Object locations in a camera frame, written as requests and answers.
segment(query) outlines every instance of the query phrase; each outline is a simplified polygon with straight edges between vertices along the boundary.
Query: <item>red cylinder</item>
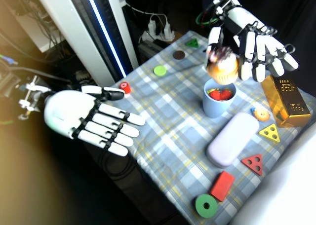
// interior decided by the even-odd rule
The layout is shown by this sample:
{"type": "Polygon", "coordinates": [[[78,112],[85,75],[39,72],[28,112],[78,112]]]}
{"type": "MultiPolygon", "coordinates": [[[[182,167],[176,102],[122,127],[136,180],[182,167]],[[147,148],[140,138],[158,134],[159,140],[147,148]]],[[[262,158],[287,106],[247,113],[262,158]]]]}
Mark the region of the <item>red cylinder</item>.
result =
{"type": "Polygon", "coordinates": [[[128,82],[122,82],[120,85],[119,85],[119,88],[124,90],[124,92],[127,94],[127,93],[130,93],[131,90],[130,90],[130,86],[128,84],[128,82]]]}

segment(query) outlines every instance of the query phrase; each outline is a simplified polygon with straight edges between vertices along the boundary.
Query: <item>yellow triangle block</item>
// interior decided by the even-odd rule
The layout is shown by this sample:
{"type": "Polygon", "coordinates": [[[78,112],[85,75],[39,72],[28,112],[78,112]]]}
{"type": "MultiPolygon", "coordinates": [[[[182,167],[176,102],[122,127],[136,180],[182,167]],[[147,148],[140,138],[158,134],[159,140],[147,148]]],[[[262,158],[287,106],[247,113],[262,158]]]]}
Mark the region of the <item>yellow triangle block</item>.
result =
{"type": "Polygon", "coordinates": [[[259,132],[259,135],[266,137],[273,142],[280,143],[280,137],[277,132],[277,126],[275,124],[269,125],[259,132]]]}

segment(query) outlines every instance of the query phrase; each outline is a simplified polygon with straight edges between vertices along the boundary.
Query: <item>tablecloth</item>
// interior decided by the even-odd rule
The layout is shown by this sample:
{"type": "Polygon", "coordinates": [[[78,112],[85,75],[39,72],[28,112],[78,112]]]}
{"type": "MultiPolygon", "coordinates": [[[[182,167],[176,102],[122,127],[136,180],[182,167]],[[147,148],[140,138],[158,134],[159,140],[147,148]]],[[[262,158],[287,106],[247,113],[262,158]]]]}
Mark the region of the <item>tablecloth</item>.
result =
{"type": "MultiPolygon", "coordinates": [[[[221,117],[210,119],[204,114],[203,86],[210,79],[202,66],[206,45],[206,38],[194,32],[186,33],[122,80],[131,86],[129,96],[107,103],[146,119],[144,126],[137,127],[140,136],[134,139],[134,146],[129,151],[181,214],[194,225],[225,225],[302,128],[278,128],[281,139],[278,144],[258,134],[253,135],[233,164],[225,168],[235,181],[226,199],[218,203],[217,214],[210,219],[200,217],[195,210],[195,198],[209,193],[217,175],[223,171],[206,157],[207,146],[236,113],[250,113],[254,106],[270,110],[261,85],[248,80],[236,82],[237,96],[221,117]],[[185,46],[194,38],[197,38],[199,48],[185,46]],[[172,54],[176,50],[184,51],[185,58],[174,59],[172,54]],[[156,76],[153,68],[157,65],[165,66],[167,74],[156,76]],[[253,173],[240,161],[259,153],[264,163],[262,176],[253,173]]],[[[313,113],[316,98],[303,91],[301,94],[313,113]]],[[[273,117],[261,122],[260,129],[272,123],[273,117]]]]}

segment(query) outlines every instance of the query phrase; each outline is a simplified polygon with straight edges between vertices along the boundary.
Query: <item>blue cup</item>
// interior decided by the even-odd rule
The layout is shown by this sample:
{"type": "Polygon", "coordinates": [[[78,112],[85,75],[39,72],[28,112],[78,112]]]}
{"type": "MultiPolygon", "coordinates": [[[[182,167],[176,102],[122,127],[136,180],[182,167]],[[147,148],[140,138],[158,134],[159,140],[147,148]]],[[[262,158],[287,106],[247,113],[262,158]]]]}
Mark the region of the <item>blue cup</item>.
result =
{"type": "Polygon", "coordinates": [[[221,85],[215,82],[215,80],[210,79],[204,85],[203,110],[205,114],[210,118],[217,118],[221,116],[232,104],[233,100],[236,97],[236,91],[237,89],[233,83],[228,85],[221,85]],[[227,101],[214,100],[207,94],[207,91],[212,88],[218,88],[220,90],[227,88],[232,91],[233,97],[227,101]]]}

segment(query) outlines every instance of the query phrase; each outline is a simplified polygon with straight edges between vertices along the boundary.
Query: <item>green triangle block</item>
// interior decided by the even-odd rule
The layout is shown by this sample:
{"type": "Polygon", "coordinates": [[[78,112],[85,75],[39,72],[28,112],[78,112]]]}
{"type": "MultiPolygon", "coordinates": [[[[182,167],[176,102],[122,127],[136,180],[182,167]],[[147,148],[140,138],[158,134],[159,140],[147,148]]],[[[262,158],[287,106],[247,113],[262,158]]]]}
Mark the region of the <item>green triangle block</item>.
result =
{"type": "Polygon", "coordinates": [[[198,40],[196,38],[192,39],[191,41],[186,43],[186,46],[198,48],[198,40]]]}

